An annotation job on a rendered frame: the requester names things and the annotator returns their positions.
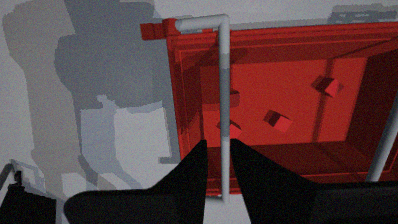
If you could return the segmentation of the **small red block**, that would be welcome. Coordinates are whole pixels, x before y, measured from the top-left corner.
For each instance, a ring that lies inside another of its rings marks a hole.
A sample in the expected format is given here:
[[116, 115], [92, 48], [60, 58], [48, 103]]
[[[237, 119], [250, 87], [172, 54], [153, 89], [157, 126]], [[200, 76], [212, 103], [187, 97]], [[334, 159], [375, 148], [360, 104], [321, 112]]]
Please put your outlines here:
[[344, 89], [344, 85], [336, 79], [325, 77], [315, 88], [324, 95], [335, 97]]
[[242, 132], [240, 126], [230, 120], [230, 139], [237, 138]]
[[241, 95], [238, 91], [230, 92], [230, 108], [241, 107]]
[[269, 120], [269, 124], [276, 130], [279, 130], [283, 133], [286, 132], [286, 130], [289, 128], [289, 126], [291, 125], [293, 121], [291, 121], [290, 119], [288, 119], [287, 117], [274, 112], [274, 114], [272, 115], [271, 119]]

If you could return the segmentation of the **red plastic tray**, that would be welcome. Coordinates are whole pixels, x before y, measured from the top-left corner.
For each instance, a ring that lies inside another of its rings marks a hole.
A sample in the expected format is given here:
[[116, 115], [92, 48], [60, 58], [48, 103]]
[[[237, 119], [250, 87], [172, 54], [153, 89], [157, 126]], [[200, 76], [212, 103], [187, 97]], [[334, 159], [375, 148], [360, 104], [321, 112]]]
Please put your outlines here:
[[[206, 195], [221, 193], [218, 31], [184, 34], [175, 18], [140, 24], [166, 39], [181, 161], [207, 140]], [[315, 87], [344, 85], [335, 97]], [[398, 22], [230, 30], [236, 138], [315, 183], [364, 182], [398, 90]], [[291, 121], [285, 133], [268, 122]]]

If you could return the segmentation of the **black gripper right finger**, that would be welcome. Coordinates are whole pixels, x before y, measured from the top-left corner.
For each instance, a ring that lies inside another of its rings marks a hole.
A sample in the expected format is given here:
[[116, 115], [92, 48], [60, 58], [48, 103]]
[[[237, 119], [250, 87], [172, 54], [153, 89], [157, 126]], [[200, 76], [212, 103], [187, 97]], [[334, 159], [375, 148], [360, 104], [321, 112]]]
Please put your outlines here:
[[324, 224], [333, 218], [398, 215], [398, 181], [315, 183], [230, 139], [251, 224]]

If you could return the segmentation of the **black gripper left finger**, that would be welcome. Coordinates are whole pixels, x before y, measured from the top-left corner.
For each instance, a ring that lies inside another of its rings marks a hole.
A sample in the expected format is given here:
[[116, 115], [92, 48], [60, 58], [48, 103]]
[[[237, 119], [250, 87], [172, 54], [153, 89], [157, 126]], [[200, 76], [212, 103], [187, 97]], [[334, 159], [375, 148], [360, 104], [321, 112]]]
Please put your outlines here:
[[69, 224], [203, 224], [207, 140], [147, 189], [87, 190], [64, 203]]

